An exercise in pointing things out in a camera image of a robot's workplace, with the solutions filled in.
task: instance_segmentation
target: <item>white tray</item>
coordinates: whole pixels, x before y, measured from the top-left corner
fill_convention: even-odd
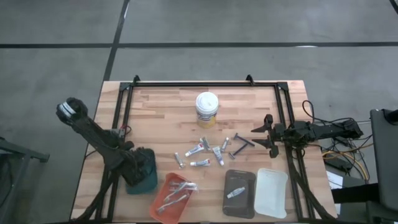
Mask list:
[[[261,168],[257,172],[254,210],[262,215],[285,218],[286,173]]]

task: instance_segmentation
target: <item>black equipment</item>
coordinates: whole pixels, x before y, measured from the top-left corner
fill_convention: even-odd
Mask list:
[[[111,173],[91,205],[77,220],[90,219],[107,189],[120,175],[129,187],[139,187],[141,191],[142,188],[157,184],[157,181],[153,181],[157,180],[153,150],[142,147],[132,150],[134,144],[131,141],[124,142],[126,126],[121,129],[103,130],[88,117],[87,107],[76,98],[68,98],[66,102],[57,105],[56,114],[60,121],[83,136],[102,155],[105,167]]]
[[[271,149],[269,153],[271,158],[275,158],[279,153],[278,146],[275,145],[276,141],[283,141],[293,148],[302,149],[308,143],[320,139],[335,137],[357,139],[363,135],[357,122],[353,119],[325,125],[317,125],[309,121],[295,121],[287,129],[282,123],[275,124],[272,128],[272,123],[272,115],[267,114],[264,118],[264,125],[251,131],[254,133],[268,131],[267,139],[253,139],[252,141]]]

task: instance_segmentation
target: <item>wood grain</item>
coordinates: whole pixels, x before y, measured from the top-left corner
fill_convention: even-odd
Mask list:
[[[297,120],[308,120],[303,112],[302,101],[307,99],[303,81],[288,81],[290,97]],[[111,127],[114,107],[118,94],[119,82],[104,82],[95,121],[103,128]],[[220,108],[217,124],[210,129],[203,129],[196,124],[195,99],[203,91],[210,91],[218,95]],[[225,166],[221,167],[212,152],[201,152],[188,158],[183,155],[199,139],[206,136],[212,147],[222,145],[225,137],[233,138],[235,133],[247,139],[264,138],[261,133],[251,133],[250,130],[262,126],[262,120],[267,113],[274,115],[274,122],[280,122],[273,88],[268,87],[145,87],[134,88],[132,106],[129,112],[129,125],[132,131],[127,140],[136,146],[144,146],[155,151],[158,189],[164,183],[165,175],[175,172],[199,185],[199,191],[192,195],[188,207],[185,209],[181,222],[276,222],[296,221],[294,200],[290,181],[286,187],[285,209],[287,216],[283,220],[259,215],[251,219],[228,217],[223,214],[223,189],[225,172],[228,169],[238,169],[257,174],[258,169],[268,168],[281,170],[289,174],[283,144],[279,144],[280,154],[275,159],[269,157],[269,151],[257,145],[248,146],[235,160],[231,160],[227,153],[223,154]],[[232,140],[226,149],[234,152],[243,143]],[[178,152],[188,164],[209,158],[209,167],[186,167],[179,169],[174,159]],[[330,214],[336,216],[336,210],[331,196],[325,166],[317,147],[306,148],[305,167],[311,191]],[[83,164],[83,171],[73,206],[72,218],[78,217],[90,204],[99,190],[103,160],[98,153],[92,154]],[[115,222],[153,222],[149,216],[149,206],[156,196],[156,191],[144,195],[128,195],[124,180],[119,183],[118,197],[114,211]],[[303,210],[305,200],[300,191]]]

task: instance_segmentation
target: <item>white paper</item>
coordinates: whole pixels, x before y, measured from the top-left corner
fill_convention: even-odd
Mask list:
[[[343,187],[343,177],[332,172],[326,171],[331,189],[340,189]],[[335,204],[337,214],[340,215],[341,204]]]

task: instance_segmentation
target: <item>orange tray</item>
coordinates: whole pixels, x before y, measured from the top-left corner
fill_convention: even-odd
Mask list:
[[[172,193],[170,191],[170,184],[169,184],[171,181],[189,182],[189,180],[187,180],[187,179],[183,178],[182,176],[175,174],[175,173],[169,173],[166,175],[166,180],[164,182],[164,185],[162,186],[159,193],[156,195],[155,201],[154,201],[154,203],[152,203],[152,205],[150,206],[150,209],[149,209],[149,214],[151,215],[151,217],[163,224],[177,224],[178,223],[178,221],[180,220],[180,217],[182,215],[182,212],[184,211],[185,207],[187,206],[189,198],[193,192],[193,190],[187,190],[189,192],[190,196],[186,200],[181,200],[173,205],[170,205],[161,214],[158,214],[156,210],[164,204],[164,198],[166,198],[166,196],[168,196],[169,194]]]

